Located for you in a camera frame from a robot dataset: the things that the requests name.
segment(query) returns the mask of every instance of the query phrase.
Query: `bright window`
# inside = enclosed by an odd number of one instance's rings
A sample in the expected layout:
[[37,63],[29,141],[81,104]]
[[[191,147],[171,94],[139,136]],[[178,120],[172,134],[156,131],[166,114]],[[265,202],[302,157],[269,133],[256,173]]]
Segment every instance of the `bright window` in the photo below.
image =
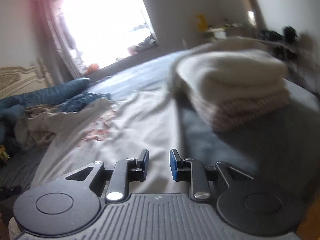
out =
[[85,65],[115,63],[150,36],[139,0],[63,0],[61,10]]

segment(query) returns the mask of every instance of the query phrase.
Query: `wooden headboard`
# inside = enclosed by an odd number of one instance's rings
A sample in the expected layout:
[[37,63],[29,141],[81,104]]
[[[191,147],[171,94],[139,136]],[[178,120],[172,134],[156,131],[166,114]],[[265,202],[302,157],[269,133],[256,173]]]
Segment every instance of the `wooden headboard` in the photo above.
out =
[[0,67],[0,99],[53,86],[44,62],[38,61],[30,68]]

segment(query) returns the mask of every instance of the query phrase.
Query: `gray bedsheet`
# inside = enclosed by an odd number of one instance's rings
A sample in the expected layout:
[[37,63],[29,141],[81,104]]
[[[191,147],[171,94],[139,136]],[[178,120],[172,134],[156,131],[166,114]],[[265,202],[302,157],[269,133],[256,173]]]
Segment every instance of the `gray bedsheet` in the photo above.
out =
[[[89,91],[111,93],[118,100],[133,90],[157,88],[164,85],[170,64],[182,53],[127,69]],[[179,98],[186,155],[208,165],[230,162],[308,201],[320,183],[320,105],[303,88],[289,81],[287,87],[289,106],[226,134],[213,133],[189,101]]]
[[29,189],[36,169],[47,147],[36,147],[20,151],[0,171],[0,187],[20,186],[22,191]]

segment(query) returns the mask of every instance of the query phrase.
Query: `yellow object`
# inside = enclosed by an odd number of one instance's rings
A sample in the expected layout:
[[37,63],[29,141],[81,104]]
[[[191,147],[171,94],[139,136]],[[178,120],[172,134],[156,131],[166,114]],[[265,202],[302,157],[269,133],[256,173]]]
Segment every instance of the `yellow object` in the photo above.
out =
[[0,144],[0,159],[2,159],[5,163],[10,159],[10,156],[5,151],[5,147]]
[[198,31],[200,32],[204,32],[205,30],[208,29],[208,23],[205,20],[205,17],[203,14],[199,14],[196,16],[196,18],[198,19]]

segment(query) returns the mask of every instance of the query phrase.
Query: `wooden floor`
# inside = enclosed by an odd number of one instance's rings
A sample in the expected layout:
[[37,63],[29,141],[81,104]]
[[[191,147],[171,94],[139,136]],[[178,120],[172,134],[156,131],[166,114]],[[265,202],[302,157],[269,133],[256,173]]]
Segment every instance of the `wooden floor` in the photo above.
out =
[[298,228],[297,235],[303,240],[320,240],[320,197],[308,210],[306,218]]
[[0,239],[1,240],[9,240],[9,232],[7,227],[2,222],[2,213],[0,210]]

